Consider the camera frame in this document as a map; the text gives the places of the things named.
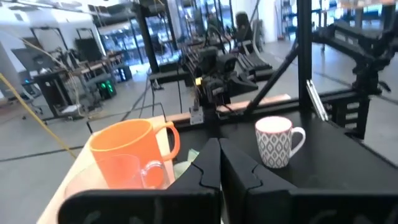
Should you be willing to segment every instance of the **gray floor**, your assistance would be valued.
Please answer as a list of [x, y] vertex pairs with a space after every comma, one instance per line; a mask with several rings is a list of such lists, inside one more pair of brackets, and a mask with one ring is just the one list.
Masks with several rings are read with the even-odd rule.
[[[288, 42], [267, 44], [265, 46], [267, 53], [264, 53], [264, 57], [277, 67], [289, 49], [290, 43]], [[314, 45], [313, 81], [319, 92], [347, 88], [331, 79], [351, 83], [354, 80], [351, 73], [353, 67], [354, 62], [350, 58], [328, 48], [323, 56], [320, 46]], [[391, 94], [385, 95], [398, 100], [396, 91], [398, 77], [394, 76], [396, 70], [398, 70], [398, 63], [394, 59], [390, 66], [381, 72], [380, 79], [388, 82], [393, 90]], [[136, 76], [134, 79], [135, 82], [120, 84], [117, 87], [118, 95], [106, 102], [102, 114], [118, 113], [131, 108], [146, 86], [144, 77]], [[155, 102], [162, 103], [167, 115], [179, 113], [177, 83], [165, 84], [164, 88], [165, 90], [156, 92]], [[183, 82], [181, 82], [181, 88], [183, 111], [185, 112], [192, 104], [192, 96]], [[271, 90], [269, 96], [288, 93], [295, 97], [298, 95], [297, 89], [297, 67], [291, 65]], [[233, 101], [250, 100], [255, 94], [241, 95], [233, 98]], [[152, 96], [148, 92], [146, 105], [151, 103]], [[0, 152], [0, 222], [3, 224], [35, 222], [73, 163], [73, 159], [67, 152], [4, 161], [60, 149], [60, 146], [31, 117], [21, 120], [22, 114], [24, 114], [22, 108], [16, 108], [12, 114], [0, 114], [0, 142], [2, 145]], [[136, 118], [138, 114], [138, 111], [135, 111], [130, 114], [129, 118]], [[157, 106], [155, 115], [160, 114], [162, 114], [162, 110]], [[398, 119], [396, 119], [396, 114], [398, 114], [397, 106], [374, 98], [371, 102], [365, 143], [398, 164], [398, 152], [396, 151]], [[144, 118], [151, 117], [151, 109], [145, 109], [142, 115]], [[93, 129], [100, 130], [119, 121], [121, 117], [115, 116], [96, 121], [92, 124]], [[49, 128], [70, 147], [81, 146], [90, 135], [85, 121], [52, 121], [49, 123]]]

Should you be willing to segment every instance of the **white cup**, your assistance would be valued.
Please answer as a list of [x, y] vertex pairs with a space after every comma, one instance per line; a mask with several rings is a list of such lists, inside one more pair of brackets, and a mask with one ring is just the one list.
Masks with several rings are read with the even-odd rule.
[[[300, 133], [303, 139], [292, 149], [292, 135]], [[270, 168], [287, 166], [289, 160], [303, 146], [305, 131], [293, 128], [292, 122], [284, 117], [270, 116], [256, 122], [256, 138], [262, 162]]]

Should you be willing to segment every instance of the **green light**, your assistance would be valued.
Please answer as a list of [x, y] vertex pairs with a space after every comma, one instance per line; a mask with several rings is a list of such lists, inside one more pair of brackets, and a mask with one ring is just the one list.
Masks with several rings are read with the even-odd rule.
[[108, 88], [109, 88], [110, 92], [113, 93], [113, 88], [112, 88], [112, 86], [108, 84]]

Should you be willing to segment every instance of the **glass window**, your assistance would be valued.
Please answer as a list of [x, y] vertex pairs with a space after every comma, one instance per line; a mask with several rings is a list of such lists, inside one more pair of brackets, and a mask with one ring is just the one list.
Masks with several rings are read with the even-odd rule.
[[[136, 26], [133, 22], [132, 24], [134, 31], [139, 30], [136, 27], [138, 26], [137, 23], [135, 23]], [[106, 31], [101, 31], [100, 33], [106, 52], [120, 52], [126, 64], [137, 65], [141, 64], [140, 53], [142, 50], [137, 48], [131, 28], [131, 24], [125, 22], [109, 26], [108, 28], [103, 27], [102, 30]]]
[[175, 0], [178, 9], [182, 32], [186, 37], [203, 36], [207, 29], [208, 16], [206, 12], [217, 14], [217, 22], [220, 24], [220, 30], [226, 26], [232, 27], [232, 14], [229, 0]]
[[[320, 9], [320, 1], [319, 0], [312, 0], [312, 10], [317, 10]], [[297, 4], [292, 5], [292, 13], [296, 14], [297, 13]], [[312, 22], [318, 25], [319, 22], [319, 15], [318, 13], [313, 13], [312, 14]], [[297, 27], [297, 16], [295, 16], [292, 20], [293, 26]]]

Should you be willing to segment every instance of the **white wall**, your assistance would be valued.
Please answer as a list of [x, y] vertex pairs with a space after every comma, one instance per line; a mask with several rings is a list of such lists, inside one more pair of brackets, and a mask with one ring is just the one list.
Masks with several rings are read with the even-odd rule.
[[[76, 28], [89, 28], [96, 34], [96, 28], [91, 20], [90, 14], [56, 9], [42, 9], [39, 12], [29, 12], [28, 15], [32, 26], [58, 27], [68, 49], [75, 49], [75, 39], [78, 38]], [[83, 31], [80, 34], [82, 38], [91, 36], [88, 31]], [[46, 51], [55, 50], [57, 47], [61, 47], [65, 50], [62, 39], [57, 31], [37, 30], [36, 36]], [[101, 48], [100, 37], [95, 35], [94, 38], [96, 39], [98, 46]]]
[[245, 12], [250, 20], [251, 14], [254, 11], [254, 7], [256, 6], [257, 0], [232, 0], [231, 1], [231, 7], [232, 7], [232, 13], [236, 25], [236, 15], [239, 12]]
[[264, 42], [278, 40], [278, 24], [280, 24], [280, 1], [262, 0], [259, 3], [259, 19], [262, 19]]
[[[29, 29], [29, 19], [24, 12], [12, 11], [4, 7], [0, 8], [0, 72], [21, 92], [22, 86], [19, 80], [18, 72], [25, 70], [17, 57], [11, 52], [11, 49], [24, 48], [24, 43], [18, 37], [32, 37]], [[24, 21], [18, 21], [15, 13], [21, 15]], [[0, 96], [10, 97], [11, 94], [3, 83], [0, 83]]]

